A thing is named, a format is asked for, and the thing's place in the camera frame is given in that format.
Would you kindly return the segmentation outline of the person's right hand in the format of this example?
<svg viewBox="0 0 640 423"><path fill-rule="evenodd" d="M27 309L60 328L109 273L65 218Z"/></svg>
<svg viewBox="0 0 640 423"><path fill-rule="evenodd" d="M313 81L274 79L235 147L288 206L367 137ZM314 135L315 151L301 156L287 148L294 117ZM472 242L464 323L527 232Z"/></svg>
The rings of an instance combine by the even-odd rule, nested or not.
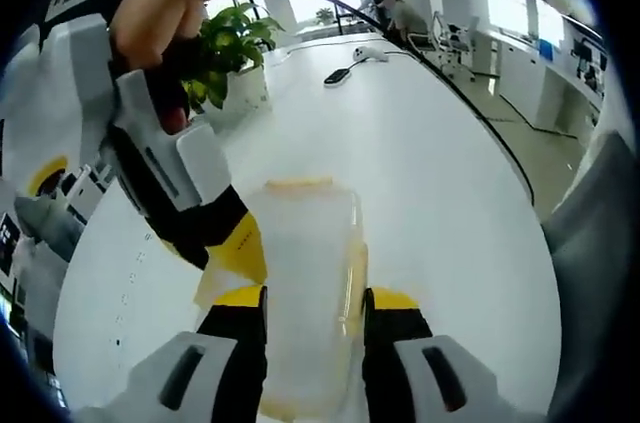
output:
<svg viewBox="0 0 640 423"><path fill-rule="evenodd" d="M127 68L149 69L174 39L195 37L204 15L202 0L122 0L109 31Z"/></svg>

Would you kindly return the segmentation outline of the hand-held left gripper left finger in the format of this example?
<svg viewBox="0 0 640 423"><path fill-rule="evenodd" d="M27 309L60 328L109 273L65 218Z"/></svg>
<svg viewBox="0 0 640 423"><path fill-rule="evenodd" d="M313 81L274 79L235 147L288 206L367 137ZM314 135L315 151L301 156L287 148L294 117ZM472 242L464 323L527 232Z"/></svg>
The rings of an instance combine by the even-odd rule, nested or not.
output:
<svg viewBox="0 0 640 423"><path fill-rule="evenodd" d="M132 368L114 399L117 422L254 422L266 359L267 287L215 299L195 332L181 332Z"/></svg>

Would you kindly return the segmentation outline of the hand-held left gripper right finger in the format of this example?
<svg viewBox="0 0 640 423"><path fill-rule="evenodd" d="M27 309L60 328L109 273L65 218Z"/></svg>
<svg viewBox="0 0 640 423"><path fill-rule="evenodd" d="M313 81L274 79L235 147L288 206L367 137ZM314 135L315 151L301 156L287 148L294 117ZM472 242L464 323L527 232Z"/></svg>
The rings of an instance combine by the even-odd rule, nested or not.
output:
<svg viewBox="0 0 640 423"><path fill-rule="evenodd" d="M363 297L362 378L371 422L506 422L496 376L419 305L382 287Z"/></svg>

